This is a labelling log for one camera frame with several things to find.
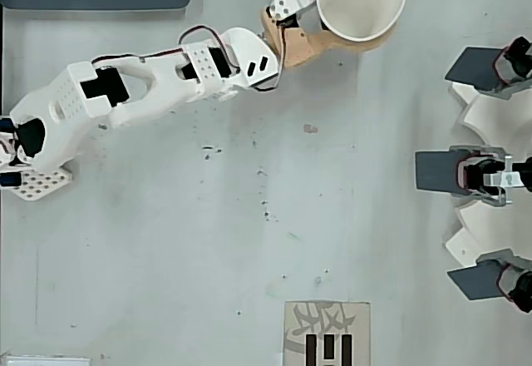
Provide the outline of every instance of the perforated plate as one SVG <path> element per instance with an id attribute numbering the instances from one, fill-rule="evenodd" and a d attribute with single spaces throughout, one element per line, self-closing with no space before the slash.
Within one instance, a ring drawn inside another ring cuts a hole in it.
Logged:
<path id="1" fill-rule="evenodd" d="M 22 185 L 20 187 L 6 187 L 4 190 L 11 191 L 26 201 L 40 200 L 42 197 L 59 190 L 72 181 L 72 174 L 59 169 L 50 175 L 35 171 L 22 173 Z"/>
<path id="2" fill-rule="evenodd" d="M 207 45 L 203 42 L 191 43 L 184 45 L 183 49 L 204 87 L 204 94 L 210 96 L 219 91 L 224 82 Z"/>

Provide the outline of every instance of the white 3d-printed bracket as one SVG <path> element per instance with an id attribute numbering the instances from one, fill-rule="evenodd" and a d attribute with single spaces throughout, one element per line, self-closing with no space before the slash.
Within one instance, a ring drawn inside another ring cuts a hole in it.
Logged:
<path id="1" fill-rule="evenodd" d="M 24 171 L 22 185 L 19 187 L 3 187 L 3 190 L 11 191 L 14 195 L 26 201 L 40 200 L 46 195 L 61 189 L 72 182 L 72 174 L 60 168 L 50 174 L 35 171 Z"/>
<path id="2" fill-rule="evenodd" d="M 459 122 L 489 146 L 503 147 L 518 161 L 532 153 L 532 90 L 521 91 L 509 101 L 485 96 L 473 87 L 453 83 L 453 93 L 466 107 Z M 485 253 L 511 248 L 532 259 L 532 194 L 516 190 L 515 202 L 495 208 L 474 200 L 456 207 L 462 228 L 446 242 L 446 248 L 463 266 L 475 265 Z"/>

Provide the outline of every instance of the cable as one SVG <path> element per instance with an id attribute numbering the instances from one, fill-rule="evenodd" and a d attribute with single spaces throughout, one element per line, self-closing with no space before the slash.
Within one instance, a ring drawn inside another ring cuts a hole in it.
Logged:
<path id="1" fill-rule="evenodd" d="M 284 70 L 284 62 L 286 61 L 286 37 L 284 36 L 285 28 L 280 27 L 279 29 L 279 38 L 281 40 L 282 46 L 281 46 L 281 65 L 279 67 L 279 74 L 277 75 L 277 79 L 275 81 L 275 84 L 271 87 L 257 87 L 254 86 L 253 89 L 255 89 L 257 92 L 271 92 L 278 88 L 279 83 L 281 82 L 281 77 L 283 76 L 283 70 Z"/>
<path id="2" fill-rule="evenodd" d="M 172 50 L 166 50 L 165 52 L 156 52 L 155 54 L 148 54 L 146 56 L 139 56 L 137 54 L 121 54 L 121 55 L 118 55 L 118 56 L 101 56 L 101 57 L 95 58 L 91 62 L 92 62 L 92 65 L 95 65 L 98 62 L 102 62 L 102 61 L 117 60 L 117 59 L 120 59 L 120 58 L 128 58 L 128 57 L 135 57 L 135 58 L 140 58 L 140 59 L 156 58 L 156 57 L 168 56 L 170 54 L 176 54 L 176 53 L 182 52 L 182 51 L 183 51 L 182 48 L 174 48 Z"/>
<path id="3" fill-rule="evenodd" d="M 222 42 L 222 39 L 220 38 L 219 34 L 212 28 L 212 27 L 208 27 L 206 25 L 197 25 L 195 27 L 192 27 L 191 29 L 189 29 L 188 31 L 185 31 L 183 32 L 183 34 L 181 34 L 181 37 L 180 37 L 180 40 L 178 41 L 178 44 L 183 44 L 183 40 L 189 36 L 191 33 L 194 33 L 194 32 L 197 32 L 197 31 L 200 31 L 200 30 L 205 30 L 205 31 L 208 31 L 210 32 L 210 34 L 216 39 L 216 42 L 218 42 L 219 44 L 219 47 L 220 49 L 222 50 L 222 53 L 224 54 L 224 58 L 225 58 L 225 61 L 231 66 L 233 67 L 234 69 L 236 69 L 236 73 L 239 73 L 240 72 L 240 67 L 239 66 L 236 66 L 234 65 L 231 60 L 229 59 L 229 54 L 227 53 L 227 49 L 225 48 L 225 45 L 224 45 L 224 42 Z"/>

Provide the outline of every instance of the white mug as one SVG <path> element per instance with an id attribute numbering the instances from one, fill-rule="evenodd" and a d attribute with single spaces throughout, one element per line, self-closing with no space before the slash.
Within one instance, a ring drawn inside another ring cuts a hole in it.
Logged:
<path id="1" fill-rule="evenodd" d="M 380 37 L 396 23 L 406 0 L 317 0 L 331 32 L 352 42 Z"/>

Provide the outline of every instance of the stain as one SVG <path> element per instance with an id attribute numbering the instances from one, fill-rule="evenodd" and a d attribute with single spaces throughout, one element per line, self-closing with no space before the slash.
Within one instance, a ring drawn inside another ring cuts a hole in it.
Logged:
<path id="1" fill-rule="evenodd" d="M 292 239 L 292 240 L 296 240 L 296 241 L 303 241 L 301 240 L 301 237 L 299 237 L 298 235 L 295 235 L 294 233 L 292 233 L 291 231 L 289 231 L 286 236 L 289 238 L 289 239 Z"/>
<path id="2" fill-rule="evenodd" d="M 305 133 L 309 133 L 309 134 L 318 133 L 318 129 L 317 129 L 317 127 L 312 126 L 312 125 L 310 125 L 309 123 L 305 123 L 305 124 L 303 125 L 303 131 L 304 131 Z"/>

